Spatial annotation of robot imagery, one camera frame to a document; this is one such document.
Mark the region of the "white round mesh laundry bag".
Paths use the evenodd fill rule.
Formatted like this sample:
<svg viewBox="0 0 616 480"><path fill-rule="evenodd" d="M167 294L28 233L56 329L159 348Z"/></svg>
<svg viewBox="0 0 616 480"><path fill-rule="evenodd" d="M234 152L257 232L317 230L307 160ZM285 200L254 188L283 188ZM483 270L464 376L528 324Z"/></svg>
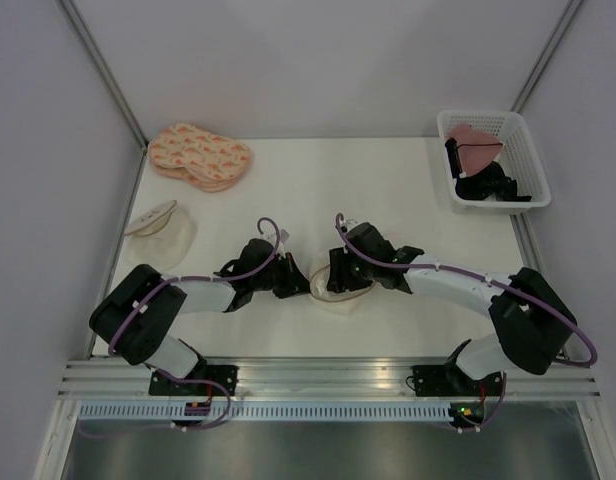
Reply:
<svg viewBox="0 0 616 480"><path fill-rule="evenodd" d="M332 314L350 315L372 292L375 284L361 290L332 293L327 290L330 266L317 264L309 275L310 299L319 308Z"/></svg>

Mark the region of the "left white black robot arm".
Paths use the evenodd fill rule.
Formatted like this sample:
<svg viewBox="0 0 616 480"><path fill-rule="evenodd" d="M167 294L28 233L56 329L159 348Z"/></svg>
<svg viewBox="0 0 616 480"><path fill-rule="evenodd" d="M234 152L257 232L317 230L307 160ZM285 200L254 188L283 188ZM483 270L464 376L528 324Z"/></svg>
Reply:
<svg viewBox="0 0 616 480"><path fill-rule="evenodd" d="M278 299L306 295L310 283L291 253L278 253L264 239L252 239L240 256L216 272L218 281L195 276L165 279L148 264L135 267L95 308L90 329L128 364L152 374L151 396L232 395L233 365L210 365L186 342L169 335L174 320L188 313L233 313L257 292Z"/></svg>

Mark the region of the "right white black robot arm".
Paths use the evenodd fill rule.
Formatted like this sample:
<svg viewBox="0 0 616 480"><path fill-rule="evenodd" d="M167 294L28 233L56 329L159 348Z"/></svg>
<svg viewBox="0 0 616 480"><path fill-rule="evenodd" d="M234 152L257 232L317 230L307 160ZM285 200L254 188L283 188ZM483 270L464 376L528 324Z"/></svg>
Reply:
<svg viewBox="0 0 616 480"><path fill-rule="evenodd" d="M341 226L343 246L328 253L326 290L357 292L380 285L407 295L426 295L489 319L492 334L461 342L441 365L415 366L415 388L441 395L470 395L483 385L501 392L502 374L519 368L543 375L557 360L577 321L536 270L487 274L440 262L424 250L394 247L368 222Z"/></svg>

